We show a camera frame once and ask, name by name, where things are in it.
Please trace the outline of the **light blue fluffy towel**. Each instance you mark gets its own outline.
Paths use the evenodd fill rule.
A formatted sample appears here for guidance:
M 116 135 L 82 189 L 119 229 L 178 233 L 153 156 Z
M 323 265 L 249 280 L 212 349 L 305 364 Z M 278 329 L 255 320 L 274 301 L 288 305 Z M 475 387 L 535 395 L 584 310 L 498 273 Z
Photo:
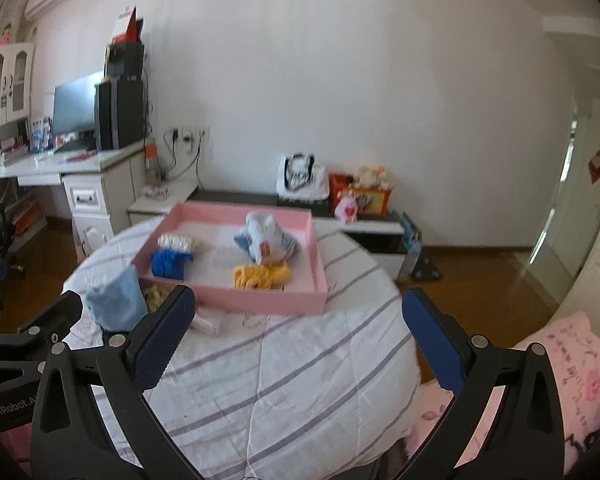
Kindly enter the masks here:
M 95 322 L 109 333 L 129 333 L 148 313 L 134 266 L 109 284 L 88 290 L 84 299 Z

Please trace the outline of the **beige leopard scrunchie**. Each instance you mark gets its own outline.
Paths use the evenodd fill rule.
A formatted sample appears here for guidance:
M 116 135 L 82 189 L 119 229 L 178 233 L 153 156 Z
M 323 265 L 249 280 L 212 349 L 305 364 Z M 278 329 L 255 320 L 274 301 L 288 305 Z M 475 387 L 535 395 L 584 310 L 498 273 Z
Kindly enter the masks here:
M 150 284 L 143 288 L 143 297 L 149 313 L 155 313 L 172 292 L 173 287 L 163 284 Z

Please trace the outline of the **clear bag with pink band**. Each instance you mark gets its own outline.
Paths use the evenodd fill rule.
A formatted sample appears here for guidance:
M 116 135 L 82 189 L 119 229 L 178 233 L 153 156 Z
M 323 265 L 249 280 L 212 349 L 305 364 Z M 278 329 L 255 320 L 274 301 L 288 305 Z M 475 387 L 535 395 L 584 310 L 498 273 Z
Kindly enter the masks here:
M 240 313 L 201 307 L 196 310 L 189 328 L 207 336 L 222 336 L 237 330 L 244 319 L 245 315 Z

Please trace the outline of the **blue crochet knit item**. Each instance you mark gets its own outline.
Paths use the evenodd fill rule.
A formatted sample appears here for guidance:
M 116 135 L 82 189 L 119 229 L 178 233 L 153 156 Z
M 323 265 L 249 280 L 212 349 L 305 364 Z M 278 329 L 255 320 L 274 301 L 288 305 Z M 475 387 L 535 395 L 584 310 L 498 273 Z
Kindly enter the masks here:
M 191 252 L 158 249 L 150 255 L 150 270 L 156 278 L 183 281 L 186 264 L 194 261 Z

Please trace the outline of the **bag of cotton swabs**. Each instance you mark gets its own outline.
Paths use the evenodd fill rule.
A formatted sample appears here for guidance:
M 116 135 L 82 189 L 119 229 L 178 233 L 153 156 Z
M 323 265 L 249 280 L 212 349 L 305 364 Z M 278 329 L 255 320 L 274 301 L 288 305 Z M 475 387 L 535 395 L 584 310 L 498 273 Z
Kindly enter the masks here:
M 201 241 L 189 234 L 178 232 L 164 232 L 158 236 L 158 247 L 162 250 L 171 252 L 181 252 L 182 254 L 193 254 L 200 246 Z

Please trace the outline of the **yellow crochet knit item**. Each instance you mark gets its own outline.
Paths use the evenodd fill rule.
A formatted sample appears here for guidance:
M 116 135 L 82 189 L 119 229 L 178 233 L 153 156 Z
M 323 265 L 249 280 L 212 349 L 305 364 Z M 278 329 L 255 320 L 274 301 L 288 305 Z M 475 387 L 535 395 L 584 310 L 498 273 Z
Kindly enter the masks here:
M 280 289 L 291 279 L 286 262 L 275 264 L 243 264 L 233 270 L 233 286 L 238 289 Z

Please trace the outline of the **light blue printed baby hat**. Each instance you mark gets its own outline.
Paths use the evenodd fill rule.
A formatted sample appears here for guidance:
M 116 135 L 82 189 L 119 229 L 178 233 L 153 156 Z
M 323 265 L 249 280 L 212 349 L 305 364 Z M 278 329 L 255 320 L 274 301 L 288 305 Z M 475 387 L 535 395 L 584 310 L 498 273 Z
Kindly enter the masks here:
M 263 211 L 248 212 L 234 242 L 253 263 L 265 266 L 287 261 L 298 249 L 296 239 Z

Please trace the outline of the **stack of books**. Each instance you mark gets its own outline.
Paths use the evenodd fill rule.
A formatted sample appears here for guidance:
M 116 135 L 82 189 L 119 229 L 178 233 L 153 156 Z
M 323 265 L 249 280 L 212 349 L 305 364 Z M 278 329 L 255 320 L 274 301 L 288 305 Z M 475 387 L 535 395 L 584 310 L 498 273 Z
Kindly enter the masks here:
M 0 167 L 14 164 L 29 153 L 29 144 L 21 138 L 7 138 L 0 142 Z

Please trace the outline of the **floral pouch on side table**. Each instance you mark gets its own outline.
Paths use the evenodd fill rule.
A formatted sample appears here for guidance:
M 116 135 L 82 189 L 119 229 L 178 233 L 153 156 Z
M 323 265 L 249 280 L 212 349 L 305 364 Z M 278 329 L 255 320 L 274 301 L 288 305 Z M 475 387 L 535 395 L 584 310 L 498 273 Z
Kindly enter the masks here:
M 170 196 L 170 188 L 165 185 L 147 185 L 142 189 L 142 195 L 148 200 L 162 202 Z

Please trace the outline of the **black keyboard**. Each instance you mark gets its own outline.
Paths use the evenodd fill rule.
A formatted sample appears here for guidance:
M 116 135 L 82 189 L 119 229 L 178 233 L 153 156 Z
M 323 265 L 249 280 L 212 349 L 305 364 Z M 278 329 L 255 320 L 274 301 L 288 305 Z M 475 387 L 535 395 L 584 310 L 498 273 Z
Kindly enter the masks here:
M 62 144 L 59 148 L 54 151 L 55 154 L 68 153 L 76 151 L 93 151 L 96 148 L 96 141 L 94 138 L 79 138 L 70 140 Z

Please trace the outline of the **orange capped bottle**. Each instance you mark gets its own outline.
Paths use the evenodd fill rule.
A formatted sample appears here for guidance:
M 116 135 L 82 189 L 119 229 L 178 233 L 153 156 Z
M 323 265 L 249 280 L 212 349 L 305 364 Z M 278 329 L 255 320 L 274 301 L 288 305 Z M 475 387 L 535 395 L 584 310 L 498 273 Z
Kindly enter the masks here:
M 154 142 L 145 145 L 145 174 L 146 183 L 157 186 L 161 182 L 158 148 Z

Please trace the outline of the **pink shallow tray box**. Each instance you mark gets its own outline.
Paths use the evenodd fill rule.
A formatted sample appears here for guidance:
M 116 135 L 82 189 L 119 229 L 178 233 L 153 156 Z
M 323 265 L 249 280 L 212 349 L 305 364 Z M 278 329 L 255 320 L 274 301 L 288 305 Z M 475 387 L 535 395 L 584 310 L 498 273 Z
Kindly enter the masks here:
M 327 283 L 312 220 L 306 222 L 303 230 L 292 230 L 282 226 L 273 214 L 283 230 L 299 243 L 290 258 L 291 279 L 283 288 L 248 290 L 233 286 L 234 267 L 250 263 L 248 255 L 234 242 L 250 211 L 226 205 L 178 204 L 158 223 L 132 260 L 137 275 L 158 284 L 182 283 L 193 289 L 198 304 L 209 308 L 253 314 L 322 314 Z M 156 278 L 151 273 L 150 255 L 158 250 L 158 236 L 164 232 L 185 233 L 201 241 L 194 261 L 186 264 L 183 281 Z

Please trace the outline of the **pink heart plush toy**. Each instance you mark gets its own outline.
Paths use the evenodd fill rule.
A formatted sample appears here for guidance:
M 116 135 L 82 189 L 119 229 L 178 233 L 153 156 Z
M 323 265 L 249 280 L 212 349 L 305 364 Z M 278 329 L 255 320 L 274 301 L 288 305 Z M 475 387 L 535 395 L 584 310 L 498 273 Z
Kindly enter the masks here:
M 352 192 L 340 192 L 338 203 L 334 210 L 335 217 L 344 224 L 358 220 L 358 201 Z

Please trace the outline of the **black box on tower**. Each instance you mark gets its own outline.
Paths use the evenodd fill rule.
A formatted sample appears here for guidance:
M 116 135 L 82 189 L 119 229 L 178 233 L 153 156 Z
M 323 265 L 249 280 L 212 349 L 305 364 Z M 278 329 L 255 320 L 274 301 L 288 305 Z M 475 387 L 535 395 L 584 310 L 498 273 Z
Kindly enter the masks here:
M 139 41 L 110 44 L 105 54 L 105 76 L 140 78 L 143 73 L 144 51 L 144 45 Z

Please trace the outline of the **red white paper bag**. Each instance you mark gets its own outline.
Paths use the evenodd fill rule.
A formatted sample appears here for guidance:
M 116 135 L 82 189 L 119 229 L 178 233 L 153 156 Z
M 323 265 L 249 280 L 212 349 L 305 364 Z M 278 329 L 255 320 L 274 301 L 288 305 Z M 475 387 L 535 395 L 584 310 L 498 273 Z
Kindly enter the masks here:
M 139 42 L 142 33 L 144 19 L 137 15 L 137 7 L 126 8 L 122 11 L 114 23 L 111 43 Z

